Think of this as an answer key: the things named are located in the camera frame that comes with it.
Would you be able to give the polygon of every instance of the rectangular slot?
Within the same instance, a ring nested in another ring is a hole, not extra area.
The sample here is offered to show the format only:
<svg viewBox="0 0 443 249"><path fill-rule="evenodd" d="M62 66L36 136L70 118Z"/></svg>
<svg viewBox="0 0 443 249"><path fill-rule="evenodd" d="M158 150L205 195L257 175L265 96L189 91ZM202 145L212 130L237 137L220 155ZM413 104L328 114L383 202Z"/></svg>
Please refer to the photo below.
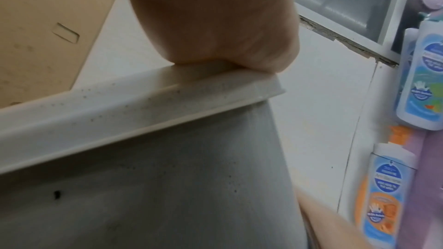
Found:
<svg viewBox="0 0 443 249"><path fill-rule="evenodd" d="M55 35L60 36L61 38L76 44L78 39L80 38L80 34L77 32L65 27L64 25L57 23L56 26L52 29L52 32Z"/></svg>

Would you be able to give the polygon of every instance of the brown board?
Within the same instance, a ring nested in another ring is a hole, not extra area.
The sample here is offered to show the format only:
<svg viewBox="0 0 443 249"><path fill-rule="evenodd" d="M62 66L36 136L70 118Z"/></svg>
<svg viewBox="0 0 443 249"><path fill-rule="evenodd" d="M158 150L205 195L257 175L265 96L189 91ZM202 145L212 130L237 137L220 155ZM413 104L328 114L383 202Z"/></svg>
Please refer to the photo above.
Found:
<svg viewBox="0 0 443 249"><path fill-rule="evenodd" d="M114 0L0 0L0 108L71 88Z"/></svg>

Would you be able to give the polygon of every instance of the dark hole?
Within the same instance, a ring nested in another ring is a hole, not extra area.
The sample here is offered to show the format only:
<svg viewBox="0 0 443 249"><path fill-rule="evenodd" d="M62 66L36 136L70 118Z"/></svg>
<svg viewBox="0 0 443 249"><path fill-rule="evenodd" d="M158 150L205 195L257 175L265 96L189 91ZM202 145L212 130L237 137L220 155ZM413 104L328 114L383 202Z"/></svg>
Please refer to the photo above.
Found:
<svg viewBox="0 0 443 249"><path fill-rule="evenodd" d="M61 191L55 191L54 192L54 199L58 200L58 199L60 199L60 197L61 197Z"/></svg>

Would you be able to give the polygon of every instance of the white window frame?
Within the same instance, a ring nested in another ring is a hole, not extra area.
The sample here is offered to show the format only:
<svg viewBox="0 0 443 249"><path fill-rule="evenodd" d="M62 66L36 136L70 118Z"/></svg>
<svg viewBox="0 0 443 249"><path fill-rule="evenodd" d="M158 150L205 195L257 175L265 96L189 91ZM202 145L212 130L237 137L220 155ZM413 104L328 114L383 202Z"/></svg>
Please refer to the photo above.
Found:
<svg viewBox="0 0 443 249"><path fill-rule="evenodd" d="M407 0L391 0L385 21L382 26L378 42L372 41L363 35L354 32L341 24L338 24L317 12L314 12L298 3L296 3L299 14L310 21L313 21L368 50L381 55L394 62L399 62L400 55L391 51L400 24L403 11Z"/></svg>

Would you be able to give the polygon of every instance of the bottle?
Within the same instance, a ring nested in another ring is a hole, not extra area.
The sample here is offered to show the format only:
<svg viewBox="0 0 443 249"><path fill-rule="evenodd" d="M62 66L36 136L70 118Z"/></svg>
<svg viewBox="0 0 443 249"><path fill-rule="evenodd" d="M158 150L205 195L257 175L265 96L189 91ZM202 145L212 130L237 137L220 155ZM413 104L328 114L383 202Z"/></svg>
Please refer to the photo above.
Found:
<svg viewBox="0 0 443 249"><path fill-rule="evenodd" d="M443 22L421 23L396 115L413 127L443 130Z"/></svg>
<svg viewBox="0 0 443 249"><path fill-rule="evenodd" d="M395 249L418 157L403 148L412 130L394 127L389 143L374 145L355 208L357 226L377 248Z"/></svg>
<svg viewBox="0 0 443 249"><path fill-rule="evenodd" d="M397 81L398 85L396 89L396 99L394 104L394 111L397 111L398 103L400 101L401 94L405 87L407 76L411 70L412 58L414 56L415 45L419 37L418 29L405 30L405 36L403 38L403 47L401 48L400 65L398 67Z"/></svg>

